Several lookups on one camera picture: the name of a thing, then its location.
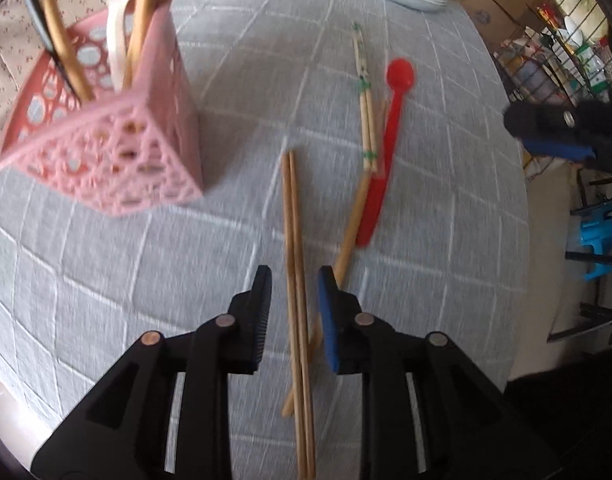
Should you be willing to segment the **grey checked tablecloth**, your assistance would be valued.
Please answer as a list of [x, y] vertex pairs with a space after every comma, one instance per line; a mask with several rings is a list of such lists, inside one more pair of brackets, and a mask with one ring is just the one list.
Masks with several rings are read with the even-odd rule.
[[292, 479], [280, 158], [297, 158], [305, 267], [335, 260], [361, 170], [353, 24], [374, 84], [406, 58], [391, 180], [346, 287], [397, 330], [447, 333], [498, 386], [508, 379], [526, 287], [526, 188], [507, 97], [457, 3], [426, 14], [387, 0], [173, 0], [201, 114], [205, 195], [108, 218], [25, 174], [0, 173], [0, 425], [37, 448], [146, 330], [193, 330], [257, 266], [273, 273], [259, 372], [230, 382], [239, 479]]

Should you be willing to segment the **pink perforated utensil holder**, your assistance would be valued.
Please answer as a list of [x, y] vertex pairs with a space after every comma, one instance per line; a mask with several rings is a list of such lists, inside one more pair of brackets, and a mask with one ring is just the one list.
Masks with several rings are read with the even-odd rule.
[[81, 103], [42, 52], [5, 126], [0, 172], [13, 167], [114, 217], [199, 198], [199, 115], [170, 4], [150, 22], [128, 90], [112, 88], [104, 11], [69, 29], [94, 101]]

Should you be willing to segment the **black stick in holder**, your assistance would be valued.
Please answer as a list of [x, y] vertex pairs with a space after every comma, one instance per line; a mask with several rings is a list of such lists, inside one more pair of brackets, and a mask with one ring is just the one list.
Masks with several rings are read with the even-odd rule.
[[48, 31], [48, 22], [46, 21], [45, 14], [43, 12], [41, 3], [39, 0], [24, 0], [24, 3], [28, 9], [30, 20], [32, 21], [34, 30], [39, 35], [43, 47], [48, 52], [50, 57], [52, 58], [55, 67], [57, 68], [59, 75], [65, 81], [66, 88], [74, 92], [74, 95], [77, 96], [77, 92], [71, 88], [70, 79], [67, 75], [65, 67], [62, 62], [60, 62], [60, 58], [55, 50], [52, 36]]

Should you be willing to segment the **curved bamboo stick in holder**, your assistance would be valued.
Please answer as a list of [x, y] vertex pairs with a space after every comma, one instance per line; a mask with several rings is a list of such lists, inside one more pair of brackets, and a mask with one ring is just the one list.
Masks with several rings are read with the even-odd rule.
[[40, 0], [45, 15], [48, 32], [51, 35], [55, 53], [63, 65], [71, 89], [81, 102], [91, 102], [95, 99], [94, 91], [86, 79], [84, 69], [78, 61], [74, 46], [68, 35], [56, 0]]

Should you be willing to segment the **panda printed chopstick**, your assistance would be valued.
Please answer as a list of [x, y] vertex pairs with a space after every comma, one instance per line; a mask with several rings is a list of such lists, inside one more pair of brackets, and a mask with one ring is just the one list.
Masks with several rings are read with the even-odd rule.
[[363, 169], [372, 172], [374, 153], [372, 150], [371, 120], [368, 107], [368, 91], [370, 90], [368, 61], [367, 55], [365, 55], [362, 29], [357, 22], [353, 22], [353, 50], [355, 51], [355, 64], [359, 84]]
[[368, 107], [369, 107], [370, 120], [371, 120], [372, 150], [374, 153], [372, 174], [376, 174], [377, 173], [377, 155], [379, 155], [379, 149], [377, 148], [376, 128], [375, 128], [375, 120], [374, 120], [374, 107], [373, 107], [373, 101], [372, 101], [372, 87], [371, 87], [371, 80], [370, 80], [370, 75], [369, 75], [369, 66], [368, 66], [368, 79], [370, 82], [370, 90], [368, 91]]

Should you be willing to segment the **red plastic spoon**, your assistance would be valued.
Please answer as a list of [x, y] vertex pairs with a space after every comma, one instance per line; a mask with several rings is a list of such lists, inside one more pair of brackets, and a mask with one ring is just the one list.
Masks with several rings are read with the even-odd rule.
[[370, 181], [356, 238], [356, 245], [358, 247], [365, 247], [370, 244], [373, 233], [379, 223], [379, 215], [381, 214], [389, 176], [391, 175], [391, 166], [393, 166], [403, 100], [412, 89], [414, 79], [414, 68], [406, 58], [395, 58], [388, 64], [386, 82], [391, 92], [393, 92], [393, 99], [391, 99], [391, 105], [388, 109], [383, 136], [383, 174], [379, 177], [373, 177]]

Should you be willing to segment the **blue plastic stool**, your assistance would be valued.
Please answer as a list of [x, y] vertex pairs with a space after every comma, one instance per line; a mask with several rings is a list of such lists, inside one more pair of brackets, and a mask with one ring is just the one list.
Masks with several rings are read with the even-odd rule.
[[574, 256], [568, 252], [566, 259], [588, 263], [587, 282], [602, 278], [612, 272], [612, 200], [571, 211], [572, 217], [580, 218], [579, 245], [590, 252], [579, 252]]

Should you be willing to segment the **plain bamboo chopstick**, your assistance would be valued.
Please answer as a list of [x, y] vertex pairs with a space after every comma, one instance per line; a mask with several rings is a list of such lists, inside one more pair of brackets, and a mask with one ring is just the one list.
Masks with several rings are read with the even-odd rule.
[[309, 370], [309, 333], [308, 309], [306, 301], [306, 283], [304, 270], [303, 239], [301, 238], [301, 225], [299, 213], [299, 194], [296, 154], [287, 153], [287, 166], [289, 166], [289, 201], [291, 202], [293, 243], [293, 267], [296, 289], [296, 317], [297, 317], [297, 344], [300, 367], [300, 396], [294, 393], [294, 408], [300, 405], [303, 416], [303, 431], [305, 437], [305, 479], [314, 479], [317, 475], [317, 460], [315, 459], [315, 418], [313, 417], [312, 394]]
[[300, 342], [296, 299], [296, 278], [294, 262], [294, 240], [293, 240], [293, 204], [291, 183], [291, 162], [289, 152], [282, 156], [282, 192], [283, 192], [283, 217], [284, 217], [284, 245], [285, 245], [285, 275], [287, 293], [287, 316], [289, 317], [289, 345], [291, 346], [292, 367], [292, 394], [296, 434], [297, 454], [297, 478], [304, 479], [307, 476], [307, 455], [304, 430], [304, 410], [301, 405], [301, 394], [303, 393], [303, 382], [301, 381], [300, 364]]

